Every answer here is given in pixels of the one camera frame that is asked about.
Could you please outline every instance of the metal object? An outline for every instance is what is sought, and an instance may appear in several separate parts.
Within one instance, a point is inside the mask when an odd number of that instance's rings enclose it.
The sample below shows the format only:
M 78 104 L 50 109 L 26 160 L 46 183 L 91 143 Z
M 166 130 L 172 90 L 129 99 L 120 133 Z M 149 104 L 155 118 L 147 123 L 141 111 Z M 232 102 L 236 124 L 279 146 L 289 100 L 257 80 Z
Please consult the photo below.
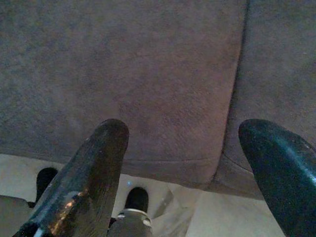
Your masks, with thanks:
M 316 151 L 275 123 L 246 120 L 239 140 L 259 188 L 286 236 L 316 236 Z
M 152 237 L 151 221 L 146 212 L 124 209 L 112 224 L 108 237 Z
M 101 123 L 53 179 L 14 237 L 106 236 L 127 143 L 123 122 Z

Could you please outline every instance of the black boot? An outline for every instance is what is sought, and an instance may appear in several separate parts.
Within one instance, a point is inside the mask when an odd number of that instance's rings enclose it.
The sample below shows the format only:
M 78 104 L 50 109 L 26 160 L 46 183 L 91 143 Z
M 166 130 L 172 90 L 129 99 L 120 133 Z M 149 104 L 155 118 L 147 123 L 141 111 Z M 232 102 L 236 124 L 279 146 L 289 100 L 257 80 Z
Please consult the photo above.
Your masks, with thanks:
M 136 187 L 129 192 L 125 203 L 125 209 L 133 208 L 147 212 L 148 202 L 148 193 L 146 190 Z
M 28 205 L 30 208 L 35 207 L 36 203 L 44 193 L 45 189 L 49 185 L 49 183 L 53 180 L 53 178 L 56 176 L 58 171 L 55 168 L 45 168 L 42 169 L 36 179 L 36 201 L 35 202 L 28 202 Z
M 316 236 L 316 150 L 266 120 L 239 127 L 239 140 L 270 211 L 286 236 Z

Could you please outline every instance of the person's foot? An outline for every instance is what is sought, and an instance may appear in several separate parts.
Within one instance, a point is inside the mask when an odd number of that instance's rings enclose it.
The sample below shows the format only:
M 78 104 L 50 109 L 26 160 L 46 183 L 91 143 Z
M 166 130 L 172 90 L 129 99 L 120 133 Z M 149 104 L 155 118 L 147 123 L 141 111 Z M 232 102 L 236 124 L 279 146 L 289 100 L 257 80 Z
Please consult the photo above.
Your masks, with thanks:
M 149 198 L 146 190 L 136 187 L 129 192 L 125 203 L 125 209 L 133 208 L 147 212 L 148 200 Z
M 36 179 L 36 201 L 35 202 L 28 202 L 28 205 L 30 208 L 35 207 L 36 203 L 44 193 L 45 189 L 49 185 L 49 183 L 53 180 L 53 178 L 56 176 L 58 171 L 55 168 L 45 168 L 42 169 L 37 176 Z

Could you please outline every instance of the gray sofa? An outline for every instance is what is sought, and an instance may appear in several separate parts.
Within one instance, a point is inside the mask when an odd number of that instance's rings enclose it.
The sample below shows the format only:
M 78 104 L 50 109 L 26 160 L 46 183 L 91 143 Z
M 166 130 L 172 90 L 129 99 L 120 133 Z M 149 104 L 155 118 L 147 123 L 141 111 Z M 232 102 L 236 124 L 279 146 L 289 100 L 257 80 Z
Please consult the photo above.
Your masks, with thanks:
M 313 1 L 8 1 L 0 152 L 66 163 L 108 118 L 123 173 L 262 198 L 239 145 L 268 119 L 316 145 Z

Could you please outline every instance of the white floor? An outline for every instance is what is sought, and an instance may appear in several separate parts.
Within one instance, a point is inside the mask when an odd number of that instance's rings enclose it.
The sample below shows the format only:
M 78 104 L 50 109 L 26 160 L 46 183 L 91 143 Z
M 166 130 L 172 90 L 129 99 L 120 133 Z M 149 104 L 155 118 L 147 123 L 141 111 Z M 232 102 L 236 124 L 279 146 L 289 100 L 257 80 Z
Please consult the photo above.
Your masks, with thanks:
M 0 155 L 0 195 L 34 201 L 36 177 L 45 167 L 60 170 L 63 165 Z M 153 221 L 155 237 L 284 236 L 264 201 L 207 193 L 128 175 L 120 177 L 113 216 L 123 209 L 128 192 L 136 186 L 149 193 L 148 215 Z M 4 217 L 0 220 L 0 236 L 10 237 L 20 223 L 26 221 L 30 210 L 23 200 L 2 199 L 5 201 L 0 203 Z M 9 206 L 11 211 L 6 212 L 4 208 Z

